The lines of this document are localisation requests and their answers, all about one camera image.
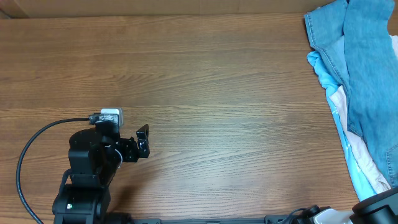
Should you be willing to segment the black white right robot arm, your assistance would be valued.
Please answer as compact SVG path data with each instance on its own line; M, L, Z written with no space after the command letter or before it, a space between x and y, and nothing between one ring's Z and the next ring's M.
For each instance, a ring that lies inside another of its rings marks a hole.
M397 224L397 188L357 203L352 211L316 205L292 219L294 224Z

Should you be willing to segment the blue denim jeans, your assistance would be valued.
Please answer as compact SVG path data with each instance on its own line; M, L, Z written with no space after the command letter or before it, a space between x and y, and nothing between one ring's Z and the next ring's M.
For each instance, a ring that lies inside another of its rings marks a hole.
M304 15L310 46L346 95L348 130L397 187L397 56L393 0L337 0Z

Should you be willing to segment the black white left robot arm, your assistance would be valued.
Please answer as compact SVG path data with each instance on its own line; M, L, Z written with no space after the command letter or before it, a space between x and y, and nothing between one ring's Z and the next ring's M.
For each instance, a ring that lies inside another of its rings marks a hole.
M129 213L109 212L109 185L124 162L147 158L149 126L122 138L119 125L100 121L69 140L70 168L63 174L52 211L55 224L132 223Z

